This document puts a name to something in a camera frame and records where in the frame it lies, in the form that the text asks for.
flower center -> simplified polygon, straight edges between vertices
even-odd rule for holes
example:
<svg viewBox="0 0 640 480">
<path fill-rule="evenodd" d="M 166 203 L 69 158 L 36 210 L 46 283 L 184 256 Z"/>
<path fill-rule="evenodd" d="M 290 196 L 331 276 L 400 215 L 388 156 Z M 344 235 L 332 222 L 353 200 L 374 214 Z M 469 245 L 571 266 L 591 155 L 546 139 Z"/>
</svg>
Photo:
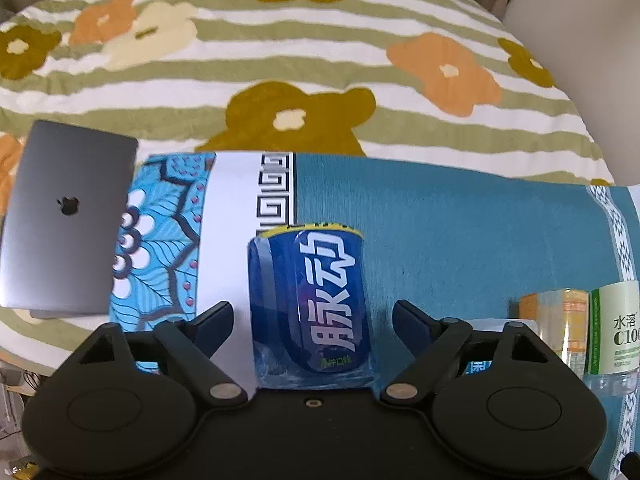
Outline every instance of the flower center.
<svg viewBox="0 0 640 480">
<path fill-rule="evenodd" d="M 101 27 L 108 21 L 109 21 L 109 15 L 105 14 L 103 16 L 100 16 L 100 18 L 98 18 L 97 20 L 95 20 L 95 23 L 98 25 L 98 27 Z"/>
<path fill-rule="evenodd" d="M 20 38 L 15 38 L 15 40 L 10 41 L 6 46 L 6 51 L 9 54 L 16 54 L 17 56 L 23 54 L 29 48 L 29 43 L 21 40 Z"/>
<path fill-rule="evenodd" d="M 145 30 L 141 30 L 140 32 L 137 32 L 134 37 L 137 40 L 141 40 L 142 38 L 146 38 L 147 36 L 151 36 L 152 34 L 155 34 L 157 31 L 158 31 L 157 27 L 149 27 L 149 28 L 146 28 Z"/>
<path fill-rule="evenodd" d="M 442 75 L 447 79 L 458 77 L 460 75 L 460 70 L 450 64 L 440 65 L 440 71 L 442 72 Z"/>
<path fill-rule="evenodd" d="M 299 130 L 305 125 L 305 116 L 306 112 L 301 108 L 283 110 L 276 113 L 276 118 L 273 120 L 273 127 L 279 132 Z"/>
</svg>

wall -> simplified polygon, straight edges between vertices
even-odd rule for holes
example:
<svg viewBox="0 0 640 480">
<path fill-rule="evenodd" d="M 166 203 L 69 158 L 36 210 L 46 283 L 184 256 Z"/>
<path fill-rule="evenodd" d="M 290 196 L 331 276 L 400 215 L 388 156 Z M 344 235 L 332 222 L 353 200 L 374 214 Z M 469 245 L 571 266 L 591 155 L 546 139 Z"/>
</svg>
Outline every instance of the wall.
<svg viewBox="0 0 640 480">
<path fill-rule="evenodd" d="M 640 183 L 640 0 L 512 0 L 503 21 L 575 102 L 616 183 Z"/>
</svg>

bottle label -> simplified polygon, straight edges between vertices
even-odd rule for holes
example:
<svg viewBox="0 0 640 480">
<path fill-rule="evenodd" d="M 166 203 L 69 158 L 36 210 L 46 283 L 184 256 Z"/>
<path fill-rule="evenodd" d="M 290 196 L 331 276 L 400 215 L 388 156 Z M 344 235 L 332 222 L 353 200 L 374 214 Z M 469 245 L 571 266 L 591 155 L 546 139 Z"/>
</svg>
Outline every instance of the bottle label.
<svg viewBox="0 0 640 480">
<path fill-rule="evenodd" d="M 597 288 L 590 297 L 589 373 L 617 374 L 640 364 L 638 282 Z"/>
</svg>

laptop lid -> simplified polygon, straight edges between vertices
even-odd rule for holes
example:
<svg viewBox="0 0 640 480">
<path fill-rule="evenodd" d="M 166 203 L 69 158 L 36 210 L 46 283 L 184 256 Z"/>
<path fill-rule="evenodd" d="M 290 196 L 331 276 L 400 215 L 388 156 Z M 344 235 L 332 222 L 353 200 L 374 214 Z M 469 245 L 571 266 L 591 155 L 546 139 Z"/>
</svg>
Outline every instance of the laptop lid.
<svg viewBox="0 0 640 480">
<path fill-rule="evenodd" d="M 4 220 L 1 306 L 60 316 L 108 311 L 137 147 L 130 137 L 33 124 Z"/>
</svg>

macbook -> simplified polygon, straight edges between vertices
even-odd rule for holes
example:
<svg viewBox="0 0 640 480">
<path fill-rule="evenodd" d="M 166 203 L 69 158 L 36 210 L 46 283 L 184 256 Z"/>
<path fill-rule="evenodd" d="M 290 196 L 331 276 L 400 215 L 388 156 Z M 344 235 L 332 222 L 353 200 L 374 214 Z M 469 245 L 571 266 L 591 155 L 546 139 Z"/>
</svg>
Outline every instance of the macbook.
<svg viewBox="0 0 640 480">
<path fill-rule="evenodd" d="M 33 317 L 105 314 L 136 139 L 36 121 L 0 243 L 0 305 Z"/>
</svg>

